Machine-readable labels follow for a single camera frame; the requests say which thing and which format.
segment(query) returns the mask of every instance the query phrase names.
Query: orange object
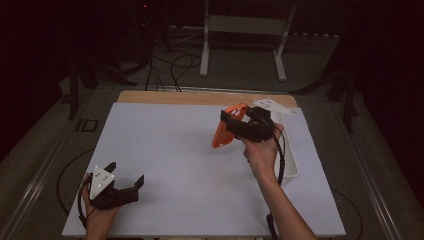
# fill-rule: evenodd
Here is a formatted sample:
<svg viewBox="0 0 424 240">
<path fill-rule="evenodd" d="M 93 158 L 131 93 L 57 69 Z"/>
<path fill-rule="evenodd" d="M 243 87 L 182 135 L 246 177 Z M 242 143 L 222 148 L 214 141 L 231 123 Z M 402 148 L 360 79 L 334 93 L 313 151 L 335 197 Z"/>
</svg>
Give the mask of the orange object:
<svg viewBox="0 0 424 240">
<path fill-rule="evenodd" d="M 228 107 L 224 111 L 230 114 L 231 118 L 241 121 L 247 109 L 248 109 L 248 106 L 246 104 L 240 103 L 235 106 Z M 212 147 L 218 148 L 226 144 L 229 144 L 230 142 L 233 141 L 235 136 L 233 133 L 230 133 L 227 130 L 225 130 L 226 127 L 227 127 L 227 124 L 225 124 L 223 121 L 219 122 L 218 128 L 216 129 L 216 133 L 212 141 Z"/>
</svg>

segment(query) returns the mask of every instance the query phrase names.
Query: forearm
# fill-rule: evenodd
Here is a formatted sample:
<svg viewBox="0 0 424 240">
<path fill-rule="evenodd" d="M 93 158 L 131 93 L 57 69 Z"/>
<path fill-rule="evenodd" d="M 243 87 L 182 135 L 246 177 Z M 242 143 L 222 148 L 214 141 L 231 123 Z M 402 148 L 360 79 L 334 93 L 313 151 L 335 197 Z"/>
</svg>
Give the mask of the forearm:
<svg viewBox="0 0 424 240">
<path fill-rule="evenodd" d="M 284 191 L 274 172 L 255 174 L 259 187 L 277 225 L 281 239 L 316 239 Z"/>
</svg>

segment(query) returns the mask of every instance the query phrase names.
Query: white table top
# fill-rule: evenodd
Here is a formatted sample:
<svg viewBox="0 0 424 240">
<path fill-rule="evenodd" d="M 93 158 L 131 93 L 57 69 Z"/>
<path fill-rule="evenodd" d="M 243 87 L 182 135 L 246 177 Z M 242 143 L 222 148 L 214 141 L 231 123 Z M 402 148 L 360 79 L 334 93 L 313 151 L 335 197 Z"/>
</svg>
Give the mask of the white table top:
<svg viewBox="0 0 424 240">
<path fill-rule="evenodd" d="M 115 188 L 145 175 L 138 202 L 118 213 L 110 237 L 269 237 L 269 212 L 234 140 L 214 149 L 226 106 L 115 103 L 87 172 L 116 162 Z M 301 109 L 284 115 L 299 174 L 283 183 L 317 236 L 345 231 Z M 76 201 L 64 236 L 84 236 Z"/>
</svg>

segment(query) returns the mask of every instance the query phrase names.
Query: hand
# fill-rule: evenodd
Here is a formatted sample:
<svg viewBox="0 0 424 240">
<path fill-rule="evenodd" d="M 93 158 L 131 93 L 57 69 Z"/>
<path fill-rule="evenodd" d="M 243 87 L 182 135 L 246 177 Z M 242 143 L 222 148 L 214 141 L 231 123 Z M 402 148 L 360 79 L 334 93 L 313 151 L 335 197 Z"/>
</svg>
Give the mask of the hand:
<svg viewBox="0 0 424 240">
<path fill-rule="evenodd" d="M 284 127 L 281 124 L 275 124 L 275 137 L 280 138 Z M 274 139 L 268 139 L 264 142 L 252 142 L 245 138 L 240 140 L 246 146 L 243 155 L 248 159 L 253 174 L 258 178 L 262 174 L 274 173 L 275 158 L 277 157 L 277 144 Z"/>
<path fill-rule="evenodd" d="M 110 210 L 99 210 L 90 205 L 88 199 L 88 186 L 86 185 L 82 191 L 82 198 L 85 203 L 86 209 L 86 221 L 87 221 L 87 240 L 104 240 L 106 239 L 110 229 L 112 228 L 113 221 L 115 220 L 116 214 L 120 207 L 116 207 Z"/>
</svg>

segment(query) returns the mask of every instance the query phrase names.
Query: gray carpet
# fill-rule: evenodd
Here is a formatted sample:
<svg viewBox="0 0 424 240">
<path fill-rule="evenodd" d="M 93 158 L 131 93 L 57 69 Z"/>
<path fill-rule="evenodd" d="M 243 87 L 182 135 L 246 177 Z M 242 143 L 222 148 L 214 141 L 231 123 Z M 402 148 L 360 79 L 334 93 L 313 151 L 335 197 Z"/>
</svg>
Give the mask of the gray carpet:
<svg viewBox="0 0 424 240">
<path fill-rule="evenodd" d="M 288 80 L 280 83 L 269 46 L 255 51 L 246 50 L 246 46 L 229 50 L 217 42 L 211 49 L 209 75 L 199 77 L 196 67 L 178 82 L 183 90 L 286 93 L 315 81 L 336 43 L 337 39 L 290 38 L 283 57 Z M 201 44 L 193 39 L 190 44 L 173 46 L 173 49 L 199 55 L 199 46 Z M 156 49 L 154 55 L 168 61 L 181 54 L 162 50 Z M 178 64 L 190 64 L 190 58 L 181 59 Z M 164 88 L 174 90 L 170 65 L 154 59 L 154 66 L 160 71 Z M 67 168 L 59 185 L 64 204 L 70 206 L 91 157 L 91 152 L 87 151 L 95 148 L 112 103 L 123 89 L 144 89 L 147 74 L 148 68 L 129 77 L 139 83 L 131 88 L 98 76 L 101 84 L 97 90 L 80 89 L 81 107 L 74 121 L 67 120 L 69 106 L 57 103 L 34 126 L 0 165 L 0 192 L 3 193 L 0 230 L 2 234 L 7 233 L 0 236 L 10 236 L 5 239 L 65 239 L 61 231 L 66 214 L 56 197 L 58 176 L 73 158 L 86 152 Z M 156 79 L 152 78 L 150 90 L 156 86 L 162 90 L 160 84 L 156 85 L 159 83 Z M 306 96 L 295 97 L 305 114 L 330 187 L 334 189 L 346 229 L 346 236 L 334 239 L 356 239 L 360 234 L 360 239 L 424 239 L 423 210 L 360 94 L 356 94 L 358 116 L 353 118 L 354 133 L 350 134 L 341 123 L 342 103 L 328 102 L 327 89 L 328 86 L 323 86 Z M 80 119 L 97 120 L 99 127 L 95 132 L 76 132 Z M 45 162 L 50 162 L 51 167 L 45 167 Z M 371 183 L 367 173 L 371 173 Z M 32 196 L 32 201 L 20 202 L 25 193 Z M 382 213 L 382 206 L 386 207 L 389 216 Z"/>
</svg>

